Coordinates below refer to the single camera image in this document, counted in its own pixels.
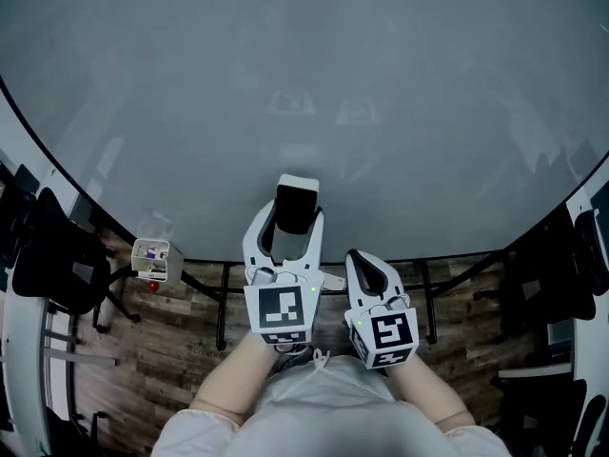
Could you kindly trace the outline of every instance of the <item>black and white marker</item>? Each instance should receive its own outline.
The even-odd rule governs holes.
[[[417,313],[398,272],[378,257],[351,250],[344,261],[351,309],[349,338],[367,368],[406,362],[419,345]]]

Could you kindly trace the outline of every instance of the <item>small white container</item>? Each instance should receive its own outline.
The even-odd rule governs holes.
[[[138,278],[175,285],[182,278],[184,256],[167,240],[137,239],[131,251],[131,268]]]

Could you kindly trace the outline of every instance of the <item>white shirt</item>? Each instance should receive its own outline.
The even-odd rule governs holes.
[[[509,457],[488,429],[443,434],[358,359],[328,359],[316,354],[270,378],[242,427],[207,411],[180,411],[152,457]]]

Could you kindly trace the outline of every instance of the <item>black office chair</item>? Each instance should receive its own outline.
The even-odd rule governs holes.
[[[78,424],[78,422],[65,421],[59,418],[50,408],[47,408],[49,421],[50,452],[53,457],[72,455],[87,455],[90,457],[130,457],[133,452],[124,453],[101,447],[97,442],[97,420],[106,418],[106,414],[98,411],[93,414],[91,432]]]
[[[70,315],[94,308],[98,314],[108,298],[129,320],[140,321],[139,315],[130,314],[108,288],[116,276],[110,274],[106,246],[97,235],[66,217],[50,189],[43,189],[36,199],[32,193],[7,186],[0,197],[0,211],[0,240],[5,241],[5,248],[10,244],[8,251],[16,258],[12,278],[16,294],[48,297],[57,309]]]
[[[509,444],[515,457],[529,456],[537,446],[548,457],[584,457],[606,402],[604,397],[596,396],[583,412],[586,382],[570,378],[569,373],[564,373],[509,379],[498,376],[491,380],[505,394],[501,419],[492,429]],[[524,416],[535,418],[538,425],[523,428]]]
[[[505,280],[498,290],[478,291],[474,299],[498,298],[501,343],[525,327],[542,327],[569,318],[592,320],[594,295],[609,288],[594,213],[583,212],[575,226],[566,207],[553,213],[543,228],[520,240],[506,255]],[[537,292],[525,293],[537,286]]]

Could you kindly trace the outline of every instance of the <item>person's arm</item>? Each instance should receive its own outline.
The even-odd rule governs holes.
[[[217,413],[241,425],[279,354],[249,332],[205,378],[191,409]]]
[[[402,399],[417,407],[441,431],[476,424],[459,395],[416,354],[386,372]]]

